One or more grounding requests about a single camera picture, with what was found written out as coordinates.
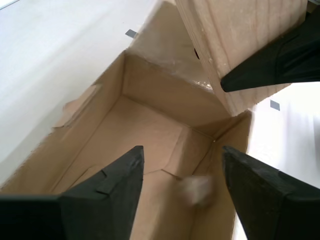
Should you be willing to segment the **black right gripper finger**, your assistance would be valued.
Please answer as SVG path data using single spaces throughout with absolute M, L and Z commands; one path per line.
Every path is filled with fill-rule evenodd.
M 262 48 L 220 82 L 225 92 L 320 80 L 320 13 Z

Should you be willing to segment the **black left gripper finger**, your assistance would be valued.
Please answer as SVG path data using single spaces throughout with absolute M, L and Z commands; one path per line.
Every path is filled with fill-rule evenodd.
M 137 145 L 60 194 L 0 197 L 3 240 L 128 240 L 141 195 L 144 148 Z
M 227 189 L 249 240 L 318 240 L 320 190 L 231 146 L 223 147 Z

